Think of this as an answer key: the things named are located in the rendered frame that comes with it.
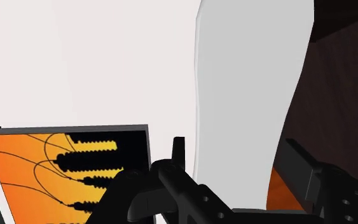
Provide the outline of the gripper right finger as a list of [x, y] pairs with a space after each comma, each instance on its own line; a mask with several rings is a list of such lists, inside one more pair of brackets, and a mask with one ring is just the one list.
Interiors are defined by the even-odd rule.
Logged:
[[294, 139], [279, 141], [274, 169], [307, 214], [324, 224], [358, 224], [358, 179], [319, 162]]

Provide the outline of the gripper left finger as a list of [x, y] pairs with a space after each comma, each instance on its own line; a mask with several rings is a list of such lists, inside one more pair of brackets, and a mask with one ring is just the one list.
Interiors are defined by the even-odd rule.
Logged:
[[142, 224], [163, 214], [174, 224], [238, 224], [235, 213], [206, 185], [185, 171], [185, 138], [175, 137], [172, 157], [150, 171], [121, 171], [86, 224]]

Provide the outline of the white rounded furniture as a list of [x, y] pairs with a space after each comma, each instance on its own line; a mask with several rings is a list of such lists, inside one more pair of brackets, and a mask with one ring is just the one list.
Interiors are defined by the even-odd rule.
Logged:
[[0, 126], [146, 124], [151, 159], [266, 207], [314, 0], [0, 0]]

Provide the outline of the orange and black book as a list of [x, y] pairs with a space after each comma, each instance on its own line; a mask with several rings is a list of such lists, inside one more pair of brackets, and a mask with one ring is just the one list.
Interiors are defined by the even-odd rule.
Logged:
[[118, 173], [150, 165], [147, 125], [0, 127], [0, 184], [15, 224], [85, 224]]

